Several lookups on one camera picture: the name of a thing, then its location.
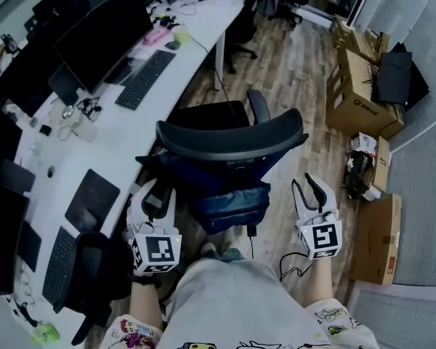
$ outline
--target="chair armrest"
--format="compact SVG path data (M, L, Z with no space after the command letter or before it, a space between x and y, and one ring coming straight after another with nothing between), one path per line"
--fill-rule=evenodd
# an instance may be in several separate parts
M256 89L247 91L247 98L250 102L252 113L254 114L254 125L265 123L270 120L270 112L268 111L267 101L263 94Z

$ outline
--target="wooden floor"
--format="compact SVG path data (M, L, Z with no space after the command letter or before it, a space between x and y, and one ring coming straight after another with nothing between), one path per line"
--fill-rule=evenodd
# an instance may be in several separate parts
M333 258L333 288L335 296L347 304L350 283L347 277L353 248L353 234L357 215L357 204L347 198L341 187L347 160L350 139L325 125L325 80L334 68L336 52L331 46L328 30L308 21L303 21L295 30L283 20L268 21L257 18L258 31L249 49L255 50L258 59L251 60L248 54L236 54L237 73L224 76L225 89L231 100L245 102L251 115L246 91L259 89L266 97L270 114L276 117L289 108L299 109L304 119L304 131L310 134L301 147L287 153L265 176L271 184L270 207L264 220L257 226L258 236L254 238L255 260L271 265L279 275L279 262L286 253L304 252L296 237L294 226L296 211L291 192L291 181L296 178L304 183L306 197L315 200L304 173L309 172L327 182L336 193L336 200L343 226L343 247ZM189 107L204 103L225 101L223 91L213 89L213 70L206 63L199 69L185 90L178 107ZM183 235L182 261L189 262L196 257L206 234L200 225L188 214L187 205L178 199L176 224ZM218 236L208 237L219 249L231 241L243 254L251 257L250 242L243 228L233 228ZM287 257L283 272L298 266L304 270L310 262L303 257ZM296 273L283 280L288 292L299 302L307 276ZM113 315L127 313L129 301L114 302ZM102 330L93 330L88 348L96 348Z

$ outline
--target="pink object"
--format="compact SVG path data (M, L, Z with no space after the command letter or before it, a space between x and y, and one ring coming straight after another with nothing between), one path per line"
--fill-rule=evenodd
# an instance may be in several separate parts
M151 32L147 34L142 43L145 45L153 45L169 33L170 30L168 30L166 27L154 28Z

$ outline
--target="mouse pad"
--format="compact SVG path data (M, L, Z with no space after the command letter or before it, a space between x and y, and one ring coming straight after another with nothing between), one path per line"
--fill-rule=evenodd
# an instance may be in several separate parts
M66 220L82 233L99 231L118 195L115 185L89 169L65 213Z

